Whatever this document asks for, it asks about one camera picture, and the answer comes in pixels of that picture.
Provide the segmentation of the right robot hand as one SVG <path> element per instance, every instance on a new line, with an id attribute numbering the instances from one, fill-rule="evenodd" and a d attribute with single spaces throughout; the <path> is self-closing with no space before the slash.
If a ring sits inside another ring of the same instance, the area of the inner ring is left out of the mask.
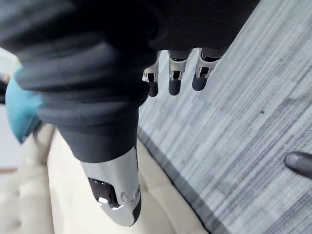
<path id="1" fill-rule="evenodd" d="M 93 196 L 118 225 L 136 223 L 139 108 L 158 93 L 159 53 L 169 93 L 200 50 L 192 87 L 204 89 L 256 0 L 3 0 L 0 46 L 21 66 L 6 91 L 18 140 L 55 125 L 81 162 Z"/>

